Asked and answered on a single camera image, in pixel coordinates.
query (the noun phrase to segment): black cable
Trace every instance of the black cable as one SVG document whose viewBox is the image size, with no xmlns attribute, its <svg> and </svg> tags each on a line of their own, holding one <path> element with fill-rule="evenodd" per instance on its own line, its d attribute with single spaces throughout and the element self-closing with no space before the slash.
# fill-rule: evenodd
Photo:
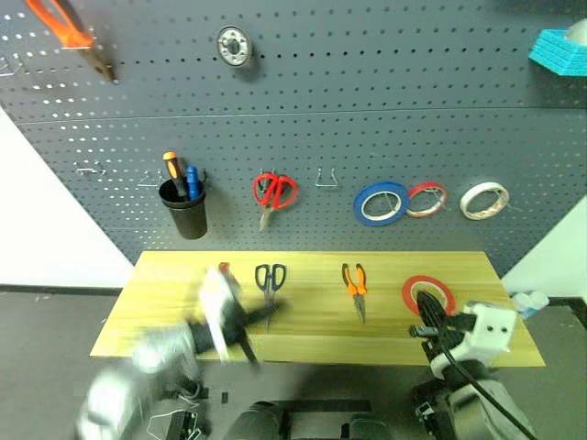
<svg viewBox="0 0 587 440">
<path fill-rule="evenodd" d="M 520 431 L 522 431 L 522 433 L 524 433 L 524 435 L 529 438 L 530 440 L 538 440 L 538 438 L 533 435 L 519 420 L 517 420 L 510 412 L 508 412 L 500 402 L 498 402 L 489 392 L 487 392 L 487 390 L 485 390 L 484 387 L 482 387 L 480 385 L 480 383 L 469 373 L 469 371 L 467 371 L 459 362 L 457 362 L 457 360 L 450 354 L 450 350 L 447 348 L 446 344 L 444 343 L 444 334 L 445 332 L 447 332 L 448 329 L 445 325 L 442 325 L 439 328 L 439 332 L 438 332 L 438 342 L 440 344 L 440 348 L 442 349 L 442 352 L 444 353 L 444 356 L 447 357 L 447 359 L 450 362 L 450 365 L 452 365 L 455 369 L 457 369 L 457 371 L 462 375 L 463 378 L 465 378 L 470 385 L 472 385 L 472 387 L 477 390 L 477 392 L 479 392 L 481 394 L 481 396 L 483 396 L 485 399 L 487 399 L 487 401 L 489 401 L 489 403 L 491 405 L 493 405 L 493 407 L 499 411 L 501 414 L 504 415 L 504 417 L 509 420 L 517 429 L 519 429 Z"/>
</svg>

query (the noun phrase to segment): orange pliers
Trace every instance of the orange pliers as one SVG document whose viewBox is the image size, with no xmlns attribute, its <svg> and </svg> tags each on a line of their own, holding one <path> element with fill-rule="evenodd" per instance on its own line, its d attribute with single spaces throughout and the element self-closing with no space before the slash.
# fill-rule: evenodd
<svg viewBox="0 0 587 440">
<path fill-rule="evenodd" d="M 357 273 L 359 274 L 359 286 L 355 286 L 350 278 L 349 265 L 347 263 L 342 265 L 342 280 L 347 285 L 347 292 L 355 300 L 355 308 L 359 312 L 360 321 L 365 324 L 365 295 L 367 294 L 365 282 L 367 277 L 365 275 L 365 269 L 359 263 L 357 263 Z"/>
<path fill-rule="evenodd" d="M 69 0 L 50 0 L 60 16 L 55 16 L 43 0 L 27 0 L 27 6 L 53 31 L 64 49 L 76 50 L 94 70 L 113 83 L 116 79 L 111 63 L 104 61 L 94 46 L 92 34 L 85 30 L 82 20 Z"/>
</svg>

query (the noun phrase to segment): wooden table surface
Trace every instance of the wooden table surface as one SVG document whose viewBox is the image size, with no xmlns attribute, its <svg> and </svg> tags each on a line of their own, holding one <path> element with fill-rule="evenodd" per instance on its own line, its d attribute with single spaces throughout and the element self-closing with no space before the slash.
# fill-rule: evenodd
<svg viewBox="0 0 587 440">
<path fill-rule="evenodd" d="M 483 252 L 267 252 L 145 251 L 131 280 L 120 293 L 91 356 L 127 357 L 145 329 L 194 316 L 204 321 L 197 290 L 210 265 L 229 262 L 243 293 L 243 306 L 263 305 L 255 284 L 259 264 L 282 263 L 287 280 L 277 296 L 288 307 L 264 325 L 251 326 L 257 357 L 264 360 L 367 365 L 428 365 L 421 339 L 408 335 L 421 324 L 402 300 L 404 282 L 427 275 L 444 282 L 457 299 L 457 310 L 470 300 L 513 307 Z M 367 274 L 367 323 L 361 324 L 341 277 L 348 263 L 357 281 L 355 263 Z M 544 361 L 521 320 L 511 351 L 495 362 L 502 367 L 542 367 Z M 214 353 L 206 355 L 213 358 Z M 244 358 L 238 348 L 235 358 Z"/>
</svg>

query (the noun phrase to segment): gray floor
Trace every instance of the gray floor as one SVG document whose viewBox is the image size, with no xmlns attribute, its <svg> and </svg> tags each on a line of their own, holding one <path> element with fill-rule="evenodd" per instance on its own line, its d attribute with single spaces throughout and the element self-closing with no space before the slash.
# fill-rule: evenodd
<svg viewBox="0 0 587 440">
<path fill-rule="evenodd" d="M 88 353 L 114 298 L 0 293 L 0 437 L 69 438 L 87 387 L 113 359 Z M 566 307 L 549 307 L 528 327 L 546 368 L 502 368 L 500 376 L 541 439 L 587 439 L 587 332 Z M 206 363 L 210 397 L 205 408 L 220 440 L 228 426 L 257 400 L 366 399 L 395 438 L 429 438 L 412 414 L 410 388 L 428 377 L 426 368 L 266 364 L 255 374 L 242 364 Z M 227 391 L 227 404 L 220 401 Z M 165 402 L 157 413 L 176 409 Z M 336 437 L 350 414 L 296 413 L 298 437 Z M 164 438 L 168 419 L 153 421 Z M 137 439 L 151 438 L 141 430 Z"/>
</svg>

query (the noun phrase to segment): pegboard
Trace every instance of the pegboard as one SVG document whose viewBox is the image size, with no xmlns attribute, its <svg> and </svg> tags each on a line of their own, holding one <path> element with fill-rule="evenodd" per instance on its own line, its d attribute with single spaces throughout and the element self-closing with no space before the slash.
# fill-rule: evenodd
<svg viewBox="0 0 587 440">
<path fill-rule="evenodd" d="M 74 2 L 120 84 L 101 81 L 20 1 L 3 5 L 5 110 L 95 221 L 131 259 L 143 249 L 485 250 L 509 270 L 585 193 L 587 82 L 527 59 L 542 28 L 585 15 L 583 2 Z M 254 59 L 216 55 L 226 24 Z M 183 240 L 155 188 L 161 153 L 206 168 L 208 234 Z M 105 176 L 79 176 L 99 160 Z M 316 188 L 317 168 L 340 187 Z M 301 187 L 258 232 L 250 194 L 260 169 Z M 448 209 L 368 228 L 354 195 L 374 182 L 438 180 Z M 472 222 L 458 208 L 497 181 L 511 208 Z"/>
</svg>

